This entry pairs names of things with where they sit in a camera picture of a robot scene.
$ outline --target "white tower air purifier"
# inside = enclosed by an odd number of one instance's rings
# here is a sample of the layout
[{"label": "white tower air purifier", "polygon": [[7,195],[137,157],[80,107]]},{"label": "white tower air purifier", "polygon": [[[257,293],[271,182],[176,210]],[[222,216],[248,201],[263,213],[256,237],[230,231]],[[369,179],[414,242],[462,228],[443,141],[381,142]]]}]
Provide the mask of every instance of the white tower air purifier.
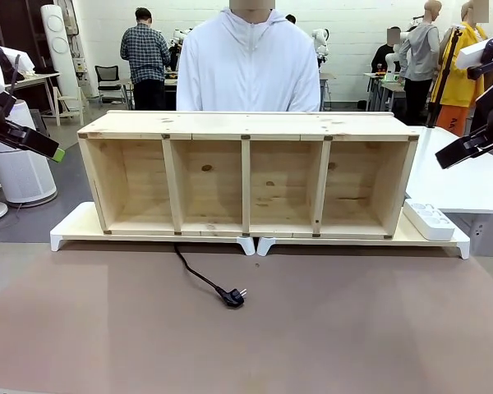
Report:
[{"label": "white tower air purifier", "polygon": [[[48,38],[51,60],[56,71],[60,72],[58,87],[62,96],[76,97],[79,84],[76,80],[75,66],[67,42],[66,26],[59,6],[48,5],[40,8],[44,30]],[[78,101],[66,101],[70,109],[78,109]]]},{"label": "white tower air purifier", "polygon": [[[35,128],[25,101],[16,101],[7,118],[21,126]],[[6,201],[22,208],[45,204],[57,196],[57,187],[44,156],[14,149],[0,142],[0,183]]]}]

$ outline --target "yellow jacket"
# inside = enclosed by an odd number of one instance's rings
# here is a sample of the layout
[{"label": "yellow jacket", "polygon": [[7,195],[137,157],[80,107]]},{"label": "yellow jacket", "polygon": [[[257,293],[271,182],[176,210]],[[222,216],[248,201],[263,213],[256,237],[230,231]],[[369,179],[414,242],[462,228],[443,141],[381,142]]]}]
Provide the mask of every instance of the yellow jacket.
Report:
[{"label": "yellow jacket", "polygon": [[[467,48],[470,45],[479,42],[475,30],[466,22],[462,23],[465,26],[465,30],[462,31],[462,35],[458,38],[457,47],[453,53],[453,61],[451,62],[451,70],[447,82],[445,83],[444,95],[442,96],[442,105],[453,105],[455,107],[467,107],[469,108],[475,100],[478,99],[484,93],[484,77],[478,80],[468,79],[468,70],[459,70],[456,67],[456,61],[458,54],[461,49]],[[478,33],[482,37],[482,40],[487,39],[484,30],[477,25]],[[436,101],[436,95],[438,94],[438,89],[440,87],[440,82],[442,80],[442,71],[445,68],[445,64],[449,57],[449,51],[451,49],[451,38],[445,48],[444,61],[442,63],[442,69],[436,80],[435,87],[433,88],[433,94],[431,96],[431,101]]]}]

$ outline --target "black hair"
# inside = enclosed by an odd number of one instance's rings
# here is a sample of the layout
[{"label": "black hair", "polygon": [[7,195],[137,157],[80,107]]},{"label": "black hair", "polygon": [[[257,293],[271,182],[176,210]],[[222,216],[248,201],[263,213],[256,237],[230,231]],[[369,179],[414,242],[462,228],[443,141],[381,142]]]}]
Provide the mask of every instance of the black hair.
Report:
[{"label": "black hair", "polygon": [[151,19],[151,12],[148,8],[137,8],[135,11],[135,18],[138,21],[147,21]]}]

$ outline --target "shelf compartment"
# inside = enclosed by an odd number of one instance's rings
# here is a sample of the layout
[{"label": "shelf compartment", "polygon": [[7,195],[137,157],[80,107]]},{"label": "shelf compartment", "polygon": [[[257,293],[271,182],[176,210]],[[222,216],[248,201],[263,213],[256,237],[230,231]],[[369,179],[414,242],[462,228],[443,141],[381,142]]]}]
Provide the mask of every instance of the shelf compartment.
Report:
[{"label": "shelf compartment", "polygon": [[313,236],[322,146],[323,142],[251,142],[252,236]]},{"label": "shelf compartment", "polygon": [[241,236],[241,141],[165,140],[176,232]]},{"label": "shelf compartment", "polygon": [[114,235],[173,235],[160,140],[80,140],[101,226]]},{"label": "shelf compartment", "polygon": [[411,142],[333,142],[321,236],[392,236],[415,149]]}]

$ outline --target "gray jacket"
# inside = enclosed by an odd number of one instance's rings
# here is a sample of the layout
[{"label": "gray jacket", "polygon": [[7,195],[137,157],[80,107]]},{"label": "gray jacket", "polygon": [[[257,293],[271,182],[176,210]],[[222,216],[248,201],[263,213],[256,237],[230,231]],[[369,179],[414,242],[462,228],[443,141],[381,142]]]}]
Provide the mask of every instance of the gray jacket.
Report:
[{"label": "gray jacket", "polygon": [[[411,49],[411,63],[408,65],[408,52]],[[409,33],[400,48],[400,76],[409,80],[432,80],[438,67],[440,40],[438,28],[431,23],[422,22]]]}]

